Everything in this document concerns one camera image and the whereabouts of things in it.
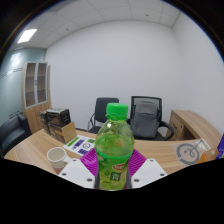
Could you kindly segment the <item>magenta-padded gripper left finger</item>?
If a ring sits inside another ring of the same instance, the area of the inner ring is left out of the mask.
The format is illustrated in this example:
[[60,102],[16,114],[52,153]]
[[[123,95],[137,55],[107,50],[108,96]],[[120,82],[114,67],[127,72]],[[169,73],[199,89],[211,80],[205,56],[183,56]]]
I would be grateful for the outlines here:
[[84,188],[97,189],[99,172],[95,149],[91,149],[80,159],[73,158],[59,173],[59,177]]

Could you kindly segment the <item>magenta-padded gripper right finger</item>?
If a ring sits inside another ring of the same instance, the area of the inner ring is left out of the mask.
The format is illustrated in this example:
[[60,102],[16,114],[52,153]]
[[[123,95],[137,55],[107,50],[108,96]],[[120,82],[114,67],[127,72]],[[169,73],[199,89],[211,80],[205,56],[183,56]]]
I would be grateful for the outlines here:
[[166,175],[154,158],[146,159],[139,151],[134,150],[128,163],[127,188],[141,188]]

